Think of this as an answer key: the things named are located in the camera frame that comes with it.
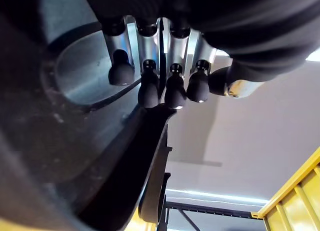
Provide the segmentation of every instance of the ceiling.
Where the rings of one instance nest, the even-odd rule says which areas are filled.
[[[217,56],[214,69],[230,63]],[[269,200],[320,144],[319,68],[307,61],[247,98],[188,100],[169,121],[168,200],[258,211],[263,201],[241,198]]]

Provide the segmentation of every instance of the fluorescent light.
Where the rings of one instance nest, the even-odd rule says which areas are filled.
[[[168,228],[167,231],[183,231],[183,230]]]
[[[203,200],[203,199],[189,198],[189,197],[167,197],[166,199],[167,200],[192,200],[192,201],[199,201],[199,202],[220,203],[220,204],[227,204],[227,205],[242,205],[242,206],[261,207],[261,208],[263,207],[263,205],[224,202],[219,200]]]
[[[175,193],[183,193],[183,194],[188,194],[188,195],[197,195],[197,196],[225,199],[225,200],[242,201],[242,202],[255,203],[255,204],[266,204],[269,202],[269,200],[259,199],[259,198],[221,195],[221,194],[215,194],[215,193],[198,192],[198,191],[190,191],[190,190],[178,190],[178,189],[167,188],[166,191],[175,192]]]

